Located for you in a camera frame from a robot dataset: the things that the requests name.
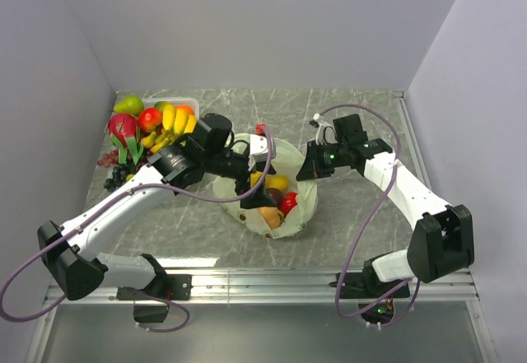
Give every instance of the yellow banana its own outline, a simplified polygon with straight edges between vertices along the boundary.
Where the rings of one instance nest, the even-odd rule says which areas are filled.
[[[183,134],[190,134],[192,131],[194,131],[194,127],[196,127],[196,122],[198,120],[193,114],[189,115],[189,120],[187,120],[187,125],[184,126]]]
[[[174,127],[175,106],[172,104],[165,105],[163,108],[163,128],[170,131]]]
[[[142,145],[146,148],[146,149],[150,149],[151,147],[154,146],[154,140],[156,139],[156,132],[155,131],[152,131],[150,133],[150,135],[148,135],[147,137],[144,137],[141,142],[142,142]]]
[[[154,140],[154,145],[157,145],[159,142],[163,141],[167,135],[168,135],[167,132],[164,132],[161,135],[158,135],[156,139]]]
[[[162,147],[165,147],[170,142],[169,138],[165,138],[163,141],[159,142],[157,145],[154,145],[150,151],[152,153],[157,153]]]
[[[176,137],[179,137],[183,133],[188,119],[189,114],[186,110],[181,108],[175,110],[174,133]]]

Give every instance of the orange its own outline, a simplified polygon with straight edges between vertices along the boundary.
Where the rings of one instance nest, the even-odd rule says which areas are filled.
[[[194,114],[194,111],[188,105],[177,105],[175,108],[186,110],[187,114]]]

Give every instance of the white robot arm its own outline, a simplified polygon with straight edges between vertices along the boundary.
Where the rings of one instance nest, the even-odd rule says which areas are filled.
[[[146,166],[105,200],[61,226],[47,221],[38,229],[41,248],[59,238],[62,230],[77,230],[76,235],[42,258],[69,300],[79,300],[99,286],[131,287],[150,296],[165,297],[167,275],[151,255],[130,258],[101,252],[137,217],[174,194],[160,185],[185,189],[208,172],[234,179],[238,195],[248,192],[252,170],[262,170],[276,152],[274,145],[268,147],[265,137],[250,134],[245,152],[235,153],[226,147],[231,128],[227,118],[205,115],[184,140],[150,157]],[[270,166],[269,173],[274,172]],[[261,185],[240,205],[250,209],[277,204]]]
[[[465,206],[452,207],[437,197],[395,160],[386,142],[369,140],[358,114],[335,119],[333,125],[337,142],[308,142],[297,180],[326,178],[335,168],[349,166],[385,191],[397,167],[388,198],[413,229],[406,249],[365,262],[362,276],[373,294],[380,296],[403,279],[432,282],[473,263],[472,217]]]

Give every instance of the grape bunch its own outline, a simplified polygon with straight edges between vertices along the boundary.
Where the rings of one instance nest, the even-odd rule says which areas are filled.
[[[117,164],[112,170],[112,177],[105,181],[104,188],[110,193],[120,188],[126,182],[126,177],[130,174],[130,168],[125,164]]]
[[[117,164],[119,160],[119,151],[117,149],[114,149],[110,153],[106,153],[102,156],[102,158],[97,161],[97,165],[99,167],[105,167],[110,168],[112,164]]]
[[[141,156],[137,165],[133,163],[131,158],[127,160],[126,164],[117,164],[112,169],[112,177],[105,181],[104,188],[108,190],[109,193],[113,193],[115,190],[123,186],[128,179],[136,174],[146,163],[147,154],[145,153]]]

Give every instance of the red dragon fruit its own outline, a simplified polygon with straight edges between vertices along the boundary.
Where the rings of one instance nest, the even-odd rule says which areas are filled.
[[[139,162],[144,147],[139,142],[141,130],[138,121],[131,114],[115,114],[108,122],[108,134],[119,149],[119,163],[126,164],[128,152],[134,164]]]

